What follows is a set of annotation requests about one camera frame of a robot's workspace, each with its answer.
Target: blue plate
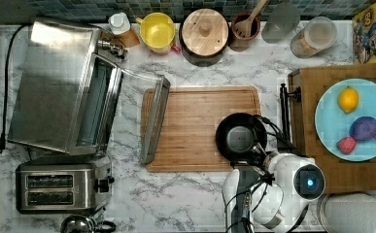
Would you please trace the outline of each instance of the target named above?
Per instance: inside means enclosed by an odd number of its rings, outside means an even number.
[[[359,93],[359,104],[353,112],[345,114],[338,105],[338,96],[347,86]],[[336,144],[349,136],[352,123],[359,117],[376,118],[376,84],[367,80],[350,79],[328,89],[318,103],[315,126],[321,142],[336,156],[349,161],[364,161],[376,157],[376,140],[357,142],[350,154],[344,154]]]

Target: blue light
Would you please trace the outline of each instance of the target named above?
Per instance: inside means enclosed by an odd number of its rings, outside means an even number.
[[[312,186],[314,184],[314,181],[312,181],[311,179],[308,179],[308,186]]]

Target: lemon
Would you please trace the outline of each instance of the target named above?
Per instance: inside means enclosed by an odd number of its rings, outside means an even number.
[[[353,111],[357,107],[358,102],[358,92],[350,86],[343,89],[339,94],[338,105],[343,110],[343,112],[345,112],[345,114]]]

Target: tile backsplash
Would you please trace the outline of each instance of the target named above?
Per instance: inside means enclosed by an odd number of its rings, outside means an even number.
[[[350,19],[375,0],[290,0],[300,11],[301,19],[329,17]],[[260,19],[267,20],[281,0],[268,0]],[[210,8],[222,13],[228,21],[240,12],[251,11],[257,0],[29,0],[39,14],[67,18],[81,22],[107,22],[119,12],[127,14],[131,22],[152,12],[162,12],[182,22],[191,12]]]

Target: countertop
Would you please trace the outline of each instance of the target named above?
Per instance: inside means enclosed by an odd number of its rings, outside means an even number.
[[[151,54],[143,44],[129,49],[128,59],[122,67],[164,75],[172,87],[253,85],[259,94],[262,115],[280,124],[279,88],[287,81],[288,73],[300,67],[341,65],[353,61],[350,21],[335,21],[338,32],[333,47],[309,59],[296,58],[290,50],[291,37],[306,23],[300,22],[279,44],[266,44],[259,34],[245,51],[235,52],[227,48],[222,60],[206,68],[191,65],[175,52],[163,56]],[[0,67],[3,67],[0,69],[0,123],[5,54],[16,29],[15,26],[2,26],[0,30]],[[17,35],[13,47],[8,127],[22,74],[27,38],[25,28]],[[227,173],[147,172],[138,163],[136,129],[129,127],[125,134],[119,133],[121,124],[132,123],[132,119],[125,118],[120,111],[118,106],[107,151],[113,160],[116,181],[105,218],[115,222],[119,232],[223,232],[222,184]],[[274,140],[269,141],[269,147],[274,148]],[[16,210],[15,170],[19,163],[28,159],[25,148],[9,143],[0,155],[0,232],[59,232],[60,223],[68,215],[23,216]],[[307,217],[297,229],[323,231],[316,217],[316,203],[310,205]]]

